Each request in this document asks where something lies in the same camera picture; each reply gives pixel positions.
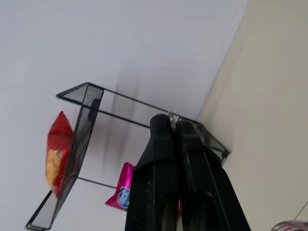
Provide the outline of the pink potato chips bag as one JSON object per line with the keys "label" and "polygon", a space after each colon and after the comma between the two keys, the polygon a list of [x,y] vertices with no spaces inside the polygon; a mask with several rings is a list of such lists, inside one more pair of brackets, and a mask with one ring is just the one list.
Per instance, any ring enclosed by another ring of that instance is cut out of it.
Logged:
{"label": "pink potato chips bag", "polygon": [[131,163],[124,163],[115,193],[105,202],[106,205],[121,210],[128,209],[133,168],[134,166]]}

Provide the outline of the red snack bag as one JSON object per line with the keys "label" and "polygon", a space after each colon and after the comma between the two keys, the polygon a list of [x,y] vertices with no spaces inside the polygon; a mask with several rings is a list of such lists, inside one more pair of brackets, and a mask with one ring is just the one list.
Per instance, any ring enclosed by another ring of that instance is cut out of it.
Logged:
{"label": "red snack bag", "polygon": [[74,132],[61,111],[47,135],[45,177],[51,191],[58,197],[64,180]]}

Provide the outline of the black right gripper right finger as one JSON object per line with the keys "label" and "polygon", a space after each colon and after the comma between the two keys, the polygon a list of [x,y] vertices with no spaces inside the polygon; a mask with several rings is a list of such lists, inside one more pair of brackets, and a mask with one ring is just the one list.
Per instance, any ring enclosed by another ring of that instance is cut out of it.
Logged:
{"label": "black right gripper right finger", "polygon": [[176,123],[183,231],[251,231],[220,158],[189,121]]}

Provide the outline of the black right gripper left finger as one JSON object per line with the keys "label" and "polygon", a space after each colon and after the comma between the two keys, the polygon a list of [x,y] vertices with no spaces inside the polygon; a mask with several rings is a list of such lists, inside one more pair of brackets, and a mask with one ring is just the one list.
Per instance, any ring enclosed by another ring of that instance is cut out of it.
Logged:
{"label": "black right gripper left finger", "polygon": [[150,120],[150,139],[133,169],[125,231],[176,231],[179,186],[170,119]]}

